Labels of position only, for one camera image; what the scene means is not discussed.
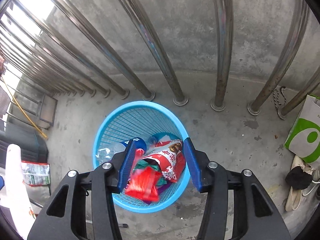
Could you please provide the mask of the beige shoe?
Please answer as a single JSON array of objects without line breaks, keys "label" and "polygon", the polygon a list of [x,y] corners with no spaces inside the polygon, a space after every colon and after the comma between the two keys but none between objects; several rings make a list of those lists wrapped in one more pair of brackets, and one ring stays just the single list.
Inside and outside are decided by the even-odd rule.
[{"label": "beige shoe", "polygon": [[296,155],[293,159],[291,170],[285,177],[285,181],[290,187],[285,205],[286,212],[299,208],[302,200],[302,191],[307,189],[312,182],[312,173],[313,168]]}]

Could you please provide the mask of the dark plastic cabinet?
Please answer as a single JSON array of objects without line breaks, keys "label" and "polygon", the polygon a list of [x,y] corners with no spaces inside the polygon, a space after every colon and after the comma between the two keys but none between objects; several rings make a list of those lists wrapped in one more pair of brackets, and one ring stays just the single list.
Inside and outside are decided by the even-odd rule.
[{"label": "dark plastic cabinet", "polygon": [[41,136],[12,123],[5,125],[3,120],[1,120],[0,143],[1,168],[5,168],[7,148],[10,144],[20,146],[23,161],[46,163],[48,160],[48,148]]}]

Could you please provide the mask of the green white printed sack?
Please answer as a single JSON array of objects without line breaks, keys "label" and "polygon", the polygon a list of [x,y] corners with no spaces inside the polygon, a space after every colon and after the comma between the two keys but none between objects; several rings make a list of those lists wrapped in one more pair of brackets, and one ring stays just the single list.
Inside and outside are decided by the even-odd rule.
[{"label": "green white printed sack", "polygon": [[50,165],[21,161],[23,181],[29,186],[48,186],[51,184]]}]

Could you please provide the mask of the red white snack bag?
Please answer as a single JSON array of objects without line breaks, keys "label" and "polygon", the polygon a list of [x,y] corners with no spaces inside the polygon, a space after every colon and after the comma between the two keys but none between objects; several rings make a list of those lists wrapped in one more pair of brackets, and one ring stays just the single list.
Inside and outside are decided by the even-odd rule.
[{"label": "red white snack bag", "polygon": [[165,135],[142,159],[148,162],[156,162],[163,177],[172,183],[176,183],[185,169],[182,146],[181,139],[171,140],[168,135]]}]

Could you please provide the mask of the white green paper bag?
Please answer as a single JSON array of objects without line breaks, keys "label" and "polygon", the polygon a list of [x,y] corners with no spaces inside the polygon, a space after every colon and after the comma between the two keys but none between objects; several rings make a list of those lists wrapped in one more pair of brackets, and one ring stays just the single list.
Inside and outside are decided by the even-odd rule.
[{"label": "white green paper bag", "polygon": [[319,133],[319,97],[307,95],[284,146],[305,163],[318,168]]}]

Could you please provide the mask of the yellow broom stick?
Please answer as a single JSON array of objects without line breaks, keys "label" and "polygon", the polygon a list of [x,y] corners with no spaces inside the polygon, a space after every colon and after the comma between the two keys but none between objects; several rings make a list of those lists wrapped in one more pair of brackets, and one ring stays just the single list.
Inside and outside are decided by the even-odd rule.
[{"label": "yellow broom stick", "polygon": [[11,95],[13,102],[16,104],[16,106],[20,109],[20,111],[23,113],[23,115],[25,116],[25,118],[29,121],[29,123],[40,133],[40,135],[42,137],[44,137],[44,139],[48,140],[48,136],[37,126],[37,124],[35,124],[35,122],[33,122],[33,120],[29,117],[29,115],[25,112],[25,110],[22,108],[22,106],[18,103],[17,99],[14,97],[14,95],[12,94],[11,90],[9,89],[9,86],[7,85],[7,83],[5,82],[4,78],[1,77],[1,81],[4,83],[5,87],[7,88],[9,94]]}]

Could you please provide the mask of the steel balcony railing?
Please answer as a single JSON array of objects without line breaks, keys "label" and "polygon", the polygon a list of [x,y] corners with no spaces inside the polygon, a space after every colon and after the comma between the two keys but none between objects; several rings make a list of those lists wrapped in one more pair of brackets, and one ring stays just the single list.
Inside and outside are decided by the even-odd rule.
[{"label": "steel balcony railing", "polygon": [[27,45],[6,25],[9,41],[4,51],[30,79],[52,91],[111,91],[126,98],[129,91],[112,79],[121,74],[146,99],[154,92],[137,76],[138,71],[162,72],[174,103],[185,105],[188,97],[176,70],[186,66],[209,67],[216,58],[216,111],[225,107],[228,77],[245,70],[240,47],[251,44],[251,33],[263,23],[237,23],[247,15],[239,0],[50,0],[54,11],[41,20],[21,0],[1,0],[1,16],[15,22],[8,12],[15,5],[40,29],[29,33],[16,27],[33,42]]}]

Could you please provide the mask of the clear plastic bottle blue label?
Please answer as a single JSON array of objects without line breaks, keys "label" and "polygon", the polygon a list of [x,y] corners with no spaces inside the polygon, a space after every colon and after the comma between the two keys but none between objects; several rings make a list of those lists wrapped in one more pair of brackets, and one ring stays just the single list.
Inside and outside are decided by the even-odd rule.
[{"label": "clear plastic bottle blue label", "polygon": [[[147,144],[145,140],[140,137],[133,138],[133,143],[136,149],[142,149],[143,153],[147,150]],[[98,165],[101,165],[107,161],[110,161],[116,153],[125,151],[126,147],[129,145],[129,140],[121,142],[112,142],[110,144],[103,143],[98,147],[95,153],[95,158]]]}]

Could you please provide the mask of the blue plastic trash basket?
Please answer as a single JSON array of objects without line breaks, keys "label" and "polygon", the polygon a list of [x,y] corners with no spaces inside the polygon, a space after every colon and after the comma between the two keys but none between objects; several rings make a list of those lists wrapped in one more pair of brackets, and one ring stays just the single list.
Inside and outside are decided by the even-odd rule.
[{"label": "blue plastic trash basket", "polygon": [[[153,135],[158,139],[164,135],[181,140],[189,137],[178,117],[164,106],[148,101],[126,103],[112,111],[101,124],[93,144],[93,167],[99,166],[98,150],[113,142],[127,141],[143,135]],[[190,179],[186,167],[178,182],[171,184],[160,194],[159,202],[146,204],[124,193],[114,194],[113,201],[119,207],[136,213],[152,213],[166,209],[182,195]]]}]

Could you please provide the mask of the small red wrapper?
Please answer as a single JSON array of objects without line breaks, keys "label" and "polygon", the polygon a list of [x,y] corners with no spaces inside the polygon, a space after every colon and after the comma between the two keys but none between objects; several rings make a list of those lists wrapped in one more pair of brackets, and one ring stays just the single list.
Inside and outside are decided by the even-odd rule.
[{"label": "small red wrapper", "polygon": [[127,196],[145,202],[157,202],[159,201],[157,182],[161,177],[161,172],[154,170],[150,166],[144,169],[137,169],[132,174],[130,183],[124,193]]}]

